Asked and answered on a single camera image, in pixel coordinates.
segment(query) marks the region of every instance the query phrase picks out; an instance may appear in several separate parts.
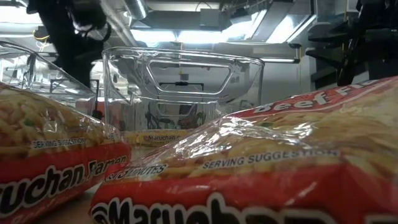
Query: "overhead duct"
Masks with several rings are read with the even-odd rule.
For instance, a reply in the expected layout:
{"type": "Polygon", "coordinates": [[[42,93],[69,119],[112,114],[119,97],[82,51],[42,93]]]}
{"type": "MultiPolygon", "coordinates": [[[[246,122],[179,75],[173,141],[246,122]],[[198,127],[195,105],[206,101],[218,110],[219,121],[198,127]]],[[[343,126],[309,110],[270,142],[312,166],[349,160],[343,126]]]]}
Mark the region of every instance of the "overhead duct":
{"type": "Polygon", "coordinates": [[[127,11],[134,20],[141,20],[148,15],[144,0],[123,0],[127,11]]]}
{"type": "Polygon", "coordinates": [[[110,2],[110,0],[101,1],[101,7],[108,17],[108,22],[111,24],[114,31],[127,46],[137,47],[139,45],[138,42],[132,36],[131,31],[123,24],[123,21],[120,19],[119,14],[116,12],[115,9],[113,9],[110,2]]]}

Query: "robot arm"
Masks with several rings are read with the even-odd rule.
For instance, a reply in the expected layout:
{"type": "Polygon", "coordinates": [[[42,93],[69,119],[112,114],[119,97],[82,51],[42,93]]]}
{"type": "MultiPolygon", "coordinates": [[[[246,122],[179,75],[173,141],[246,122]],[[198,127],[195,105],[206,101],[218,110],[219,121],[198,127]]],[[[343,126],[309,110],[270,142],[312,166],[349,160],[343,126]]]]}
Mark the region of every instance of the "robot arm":
{"type": "Polygon", "coordinates": [[[359,63],[398,58],[398,1],[358,0],[356,8],[357,18],[332,28],[327,35],[308,38],[328,44],[306,54],[335,67],[339,86],[352,83],[359,63]],[[342,44],[346,48],[341,58],[330,58],[331,54],[325,49],[341,49],[342,44]]]}
{"type": "Polygon", "coordinates": [[[58,57],[54,64],[90,87],[92,62],[101,58],[103,44],[111,35],[111,28],[103,40],[87,36],[87,32],[104,28],[106,16],[97,0],[30,0],[27,13],[39,13],[58,57]],[[87,32],[76,32],[90,26],[87,32]]]}

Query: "table surface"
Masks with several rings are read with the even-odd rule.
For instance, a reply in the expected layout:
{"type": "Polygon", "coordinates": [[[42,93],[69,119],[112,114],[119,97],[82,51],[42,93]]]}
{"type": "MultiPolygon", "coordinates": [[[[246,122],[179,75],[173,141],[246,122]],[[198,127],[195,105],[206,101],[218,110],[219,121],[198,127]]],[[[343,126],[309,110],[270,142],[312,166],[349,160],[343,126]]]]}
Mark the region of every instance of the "table surface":
{"type": "Polygon", "coordinates": [[[54,211],[45,214],[35,224],[93,224],[88,216],[91,198],[100,185],[87,190],[83,195],[59,206],[54,211]]]}

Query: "maruchan ramen package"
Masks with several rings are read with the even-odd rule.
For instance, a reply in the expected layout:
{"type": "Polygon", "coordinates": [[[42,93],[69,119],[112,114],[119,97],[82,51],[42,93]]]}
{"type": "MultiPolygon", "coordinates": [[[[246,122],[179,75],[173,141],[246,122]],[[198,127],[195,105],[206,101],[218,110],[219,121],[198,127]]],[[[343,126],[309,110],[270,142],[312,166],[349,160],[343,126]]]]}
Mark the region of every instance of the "maruchan ramen package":
{"type": "Polygon", "coordinates": [[[155,129],[137,132],[124,132],[126,140],[132,147],[160,147],[186,136],[191,130],[155,129]]]}
{"type": "Polygon", "coordinates": [[[116,129],[0,83],[0,223],[34,223],[129,160],[116,129]]]}
{"type": "Polygon", "coordinates": [[[113,170],[96,223],[396,224],[398,78],[230,114],[113,170]]]}

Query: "fluorescent light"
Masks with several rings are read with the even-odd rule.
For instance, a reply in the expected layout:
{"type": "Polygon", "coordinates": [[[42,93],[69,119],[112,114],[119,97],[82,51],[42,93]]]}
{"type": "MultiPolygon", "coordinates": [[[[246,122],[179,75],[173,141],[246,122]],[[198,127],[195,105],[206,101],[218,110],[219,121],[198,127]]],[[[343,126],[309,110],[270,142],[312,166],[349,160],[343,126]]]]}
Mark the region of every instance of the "fluorescent light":
{"type": "Polygon", "coordinates": [[[244,39],[245,39],[245,40],[250,39],[250,38],[253,37],[255,31],[256,31],[257,28],[259,27],[260,23],[262,22],[264,16],[266,16],[266,14],[267,14],[267,10],[261,10],[261,11],[258,13],[258,15],[256,15],[255,18],[253,18],[253,15],[252,15],[252,20],[254,20],[254,22],[253,22],[253,24],[251,25],[251,28],[249,29],[249,31],[246,32],[246,35],[244,36],[244,39]]]}
{"type": "Polygon", "coordinates": [[[32,34],[0,34],[0,38],[25,38],[33,37],[32,34]]]}
{"type": "Polygon", "coordinates": [[[78,94],[79,91],[74,90],[74,89],[65,89],[65,91],[69,92],[69,93],[74,93],[74,94],[78,94]]]}
{"type": "Polygon", "coordinates": [[[290,42],[294,40],[301,32],[303,32],[312,22],[317,18],[316,15],[311,16],[309,20],[307,20],[293,35],[291,35],[286,41],[290,42]]]}
{"type": "Polygon", "coordinates": [[[38,13],[27,14],[26,8],[14,6],[0,6],[0,23],[2,22],[12,24],[42,24],[38,13]]]}
{"type": "Polygon", "coordinates": [[[260,58],[263,62],[274,62],[274,63],[293,63],[294,59],[287,58],[260,58]]]}
{"type": "Polygon", "coordinates": [[[197,2],[181,2],[181,1],[146,1],[146,5],[154,11],[191,11],[197,12],[200,9],[218,9],[220,4],[217,2],[208,2],[207,4],[197,2]]]}
{"type": "Polygon", "coordinates": [[[229,38],[239,37],[240,35],[245,35],[245,33],[249,30],[252,21],[244,21],[232,24],[227,29],[222,32],[223,41],[227,41],[229,38]]]}
{"type": "Polygon", "coordinates": [[[215,44],[221,42],[222,36],[217,31],[182,31],[177,40],[188,44],[215,44]]]}
{"type": "Polygon", "coordinates": [[[148,46],[157,45],[159,42],[175,41],[172,31],[166,30],[131,30],[132,35],[138,41],[145,42],[148,46]]]}
{"type": "Polygon", "coordinates": [[[280,22],[280,24],[269,36],[268,44],[279,44],[285,42],[294,32],[293,20],[290,16],[286,16],[285,19],[280,22]]]}

